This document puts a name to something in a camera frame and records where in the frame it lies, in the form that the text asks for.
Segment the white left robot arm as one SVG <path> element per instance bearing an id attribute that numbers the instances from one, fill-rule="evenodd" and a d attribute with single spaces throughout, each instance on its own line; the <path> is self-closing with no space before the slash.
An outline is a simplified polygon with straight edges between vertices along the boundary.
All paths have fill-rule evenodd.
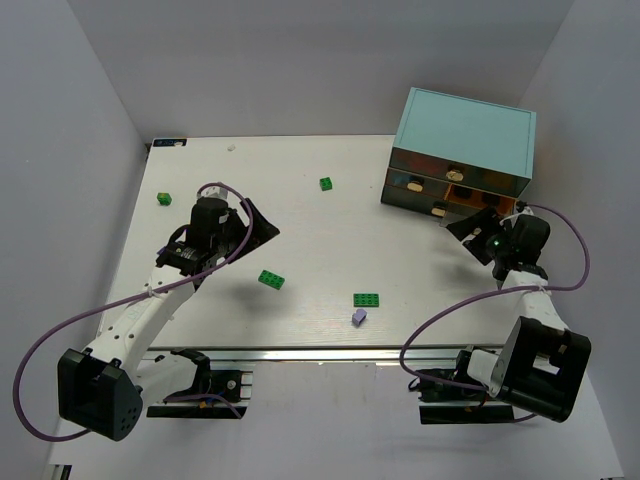
<path id="1" fill-rule="evenodd" d="M 120 317 L 83 351 L 67 350 L 58 362 L 59 413 L 65 420 L 120 441 L 149 406 L 173 396 L 211 395 L 208 357 L 178 348 L 143 365 L 150 345 L 209 276 L 279 234 L 249 199 L 250 221 L 216 197 L 200 198 L 188 224 L 169 237 L 144 285 L 142 299 L 128 302 Z"/>

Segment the green long lego brick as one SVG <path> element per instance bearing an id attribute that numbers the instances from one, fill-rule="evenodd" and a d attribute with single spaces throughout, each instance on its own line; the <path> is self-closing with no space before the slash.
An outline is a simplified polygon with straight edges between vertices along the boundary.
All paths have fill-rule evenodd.
<path id="1" fill-rule="evenodd" d="M 377 293 L 354 293 L 353 306 L 357 308 L 372 307 L 380 305 L 380 296 Z"/>

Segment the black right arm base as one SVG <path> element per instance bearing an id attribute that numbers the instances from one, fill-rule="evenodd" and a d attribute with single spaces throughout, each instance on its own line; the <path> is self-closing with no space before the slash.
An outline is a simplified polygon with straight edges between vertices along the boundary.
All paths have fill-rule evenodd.
<path id="1" fill-rule="evenodd" d="M 418 395 L 421 425 L 490 425 L 516 420 L 511 406 L 490 400 L 483 391 L 427 382 L 417 377 L 407 388 Z"/>

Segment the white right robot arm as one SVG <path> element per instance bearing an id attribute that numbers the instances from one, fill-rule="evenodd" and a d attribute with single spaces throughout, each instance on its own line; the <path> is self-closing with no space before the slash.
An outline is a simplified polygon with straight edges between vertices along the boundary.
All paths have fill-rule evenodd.
<path id="1" fill-rule="evenodd" d="M 547 419 L 570 416 L 591 353 L 590 340 L 570 331 L 553 305 L 546 271 L 537 265 L 551 228 L 526 208 L 513 220 L 487 207 L 446 229 L 483 265 L 492 264 L 499 291 L 520 289 L 516 321 L 502 350 L 475 348 L 459 369 L 490 397 Z"/>

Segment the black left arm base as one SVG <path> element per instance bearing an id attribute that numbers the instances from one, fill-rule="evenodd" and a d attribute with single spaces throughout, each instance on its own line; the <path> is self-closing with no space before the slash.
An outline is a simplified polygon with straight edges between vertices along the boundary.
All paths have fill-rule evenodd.
<path id="1" fill-rule="evenodd" d="M 147 409 L 155 419 L 240 420 L 251 398 L 253 372 L 237 366 L 211 368 L 186 390 L 172 396 L 192 399 L 159 402 Z"/>

